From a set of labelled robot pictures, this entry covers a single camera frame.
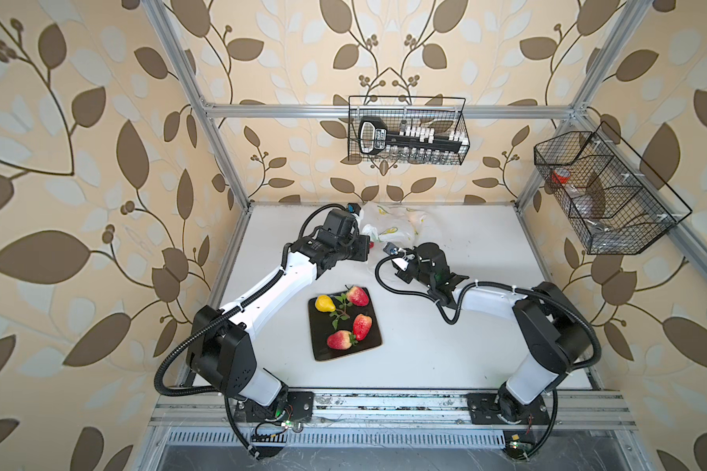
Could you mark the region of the white plastic bag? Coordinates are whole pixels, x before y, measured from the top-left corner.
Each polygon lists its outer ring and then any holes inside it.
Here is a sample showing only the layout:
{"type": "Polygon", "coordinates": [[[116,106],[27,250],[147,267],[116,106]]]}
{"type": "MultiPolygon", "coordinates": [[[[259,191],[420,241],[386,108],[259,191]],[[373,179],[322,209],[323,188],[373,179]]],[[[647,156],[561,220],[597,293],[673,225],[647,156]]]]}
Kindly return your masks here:
{"type": "Polygon", "coordinates": [[[369,201],[361,208],[357,221],[359,232],[369,237],[369,254],[375,255],[388,243],[406,248],[422,243],[421,233],[428,214],[410,206],[369,201]]]}

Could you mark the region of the red fake strawberry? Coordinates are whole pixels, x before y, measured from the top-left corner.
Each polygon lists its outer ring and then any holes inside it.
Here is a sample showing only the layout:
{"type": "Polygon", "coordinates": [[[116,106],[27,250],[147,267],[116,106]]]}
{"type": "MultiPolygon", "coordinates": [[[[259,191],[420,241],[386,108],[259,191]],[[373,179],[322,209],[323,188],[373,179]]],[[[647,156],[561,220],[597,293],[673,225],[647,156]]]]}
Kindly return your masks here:
{"type": "Polygon", "coordinates": [[[373,320],[370,316],[359,314],[353,320],[353,335],[357,341],[363,341],[370,332],[373,320]]]}
{"type": "Polygon", "coordinates": [[[351,287],[346,293],[346,298],[351,305],[365,307],[370,304],[366,290],[358,286],[351,287]]]}
{"type": "Polygon", "coordinates": [[[358,342],[354,333],[345,330],[334,333],[326,341],[327,346],[334,351],[347,351],[358,342]]]}

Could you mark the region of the yellow fake pear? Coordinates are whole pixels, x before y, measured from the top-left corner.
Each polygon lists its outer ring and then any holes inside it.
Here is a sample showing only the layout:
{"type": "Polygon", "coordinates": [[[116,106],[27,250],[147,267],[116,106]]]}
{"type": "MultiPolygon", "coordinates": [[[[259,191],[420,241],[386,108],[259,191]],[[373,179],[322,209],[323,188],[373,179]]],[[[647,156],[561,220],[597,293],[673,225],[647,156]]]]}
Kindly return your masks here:
{"type": "Polygon", "coordinates": [[[323,313],[332,313],[337,310],[335,302],[330,296],[318,296],[314,302],[314,307],[317,311],[323,313]]]}

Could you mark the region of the green fake leaf sprig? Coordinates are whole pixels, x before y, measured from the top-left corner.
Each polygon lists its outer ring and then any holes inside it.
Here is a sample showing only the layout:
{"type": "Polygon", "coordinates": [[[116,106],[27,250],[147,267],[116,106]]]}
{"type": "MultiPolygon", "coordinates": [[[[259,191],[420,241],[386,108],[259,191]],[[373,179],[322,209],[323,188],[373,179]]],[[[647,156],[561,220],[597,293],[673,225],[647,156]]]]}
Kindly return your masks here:
{"type": "Polygon", "coordinates": [[[333,302],[334,310],[329,314],[329,317],[331,319],[333,329],[338,331],[340,323],[350,319],[348,309],[353,304],[351,303],[351,300],[349,300],[346,292],[341,292],[341,294],[331,296],[331,300],[333,302]]]}

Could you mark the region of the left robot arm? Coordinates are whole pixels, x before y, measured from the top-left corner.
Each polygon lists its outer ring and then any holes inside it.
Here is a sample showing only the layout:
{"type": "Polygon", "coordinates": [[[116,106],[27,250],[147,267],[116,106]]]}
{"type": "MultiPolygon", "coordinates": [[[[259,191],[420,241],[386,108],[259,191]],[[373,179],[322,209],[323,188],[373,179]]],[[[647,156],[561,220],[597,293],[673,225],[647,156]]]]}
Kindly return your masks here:
{"type": "Polygon", "coordinates": [[[361,204],[329,203],[322,225],[309,235],[300,231],[283,247],[279,266],[234,301],[214,309],[204,306],[192,321],[192,333],[166,355],[155,372],[153,386],[161,396],[219,393],[252,400],[261,406],[280,402],[287,386],[258,367],[253,341],[289,300],[340,261],[367,261],[369,237],[359,230],[361,204]],[[168,387],[167,370],[182,354],[192,372],[207,381],[192,388],[168,387]]]}

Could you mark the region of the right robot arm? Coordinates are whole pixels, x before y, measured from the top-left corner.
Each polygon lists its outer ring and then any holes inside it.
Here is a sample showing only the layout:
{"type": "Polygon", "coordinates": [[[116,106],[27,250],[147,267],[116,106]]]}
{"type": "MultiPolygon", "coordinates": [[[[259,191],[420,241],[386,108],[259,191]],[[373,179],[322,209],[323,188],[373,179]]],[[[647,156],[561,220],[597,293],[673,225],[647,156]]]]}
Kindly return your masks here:
{"type": "Polygon", "coordinates": [[[528,355],[500,388],[490,410],[507,423],[518,423],[542,394],[556,392],[569,374],[596,365],[602,345],[594,327],[556,285],[543,282],[518,288],[469,280],[454,273],[436,243],[415,248],[387,243],[385,258],[374,268],[377,283],[398,296],[425,298],[444,322],[458,323],[465,310],[514,319],[528,355]]]}

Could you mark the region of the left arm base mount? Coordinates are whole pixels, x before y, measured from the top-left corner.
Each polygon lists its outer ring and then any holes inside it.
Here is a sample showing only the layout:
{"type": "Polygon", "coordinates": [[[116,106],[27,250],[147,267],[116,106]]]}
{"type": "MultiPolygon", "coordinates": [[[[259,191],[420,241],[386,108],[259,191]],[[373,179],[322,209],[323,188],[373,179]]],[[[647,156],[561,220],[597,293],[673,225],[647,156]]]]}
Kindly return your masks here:
{"type": "Polygon", "coordinates": [[[261,460],[277,455],[285,447],[290,433],[300,433],[313,414],[315,394],[282,388],[269,406],[253,400],[238,400],[229,406],[230,422],[240,444],[249,455],[261,460]]]}

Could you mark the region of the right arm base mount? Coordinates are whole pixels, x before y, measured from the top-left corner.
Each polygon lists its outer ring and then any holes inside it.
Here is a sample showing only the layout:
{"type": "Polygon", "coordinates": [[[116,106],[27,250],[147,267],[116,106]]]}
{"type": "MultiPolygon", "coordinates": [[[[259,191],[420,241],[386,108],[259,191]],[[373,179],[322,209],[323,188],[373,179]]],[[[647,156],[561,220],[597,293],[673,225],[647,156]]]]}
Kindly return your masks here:
{"type": "Polygon", "coordinates": [[[518,402],[508,392],[473,392],[468,394],[467,409],[473,425],[526,426],[526,435],[533,442],[520,437],[506,438],[504,455],[511,461],[531,461],[547,444],[557,423],[560,397],[557,391],[540,394],[530,404],[518,402]]]}

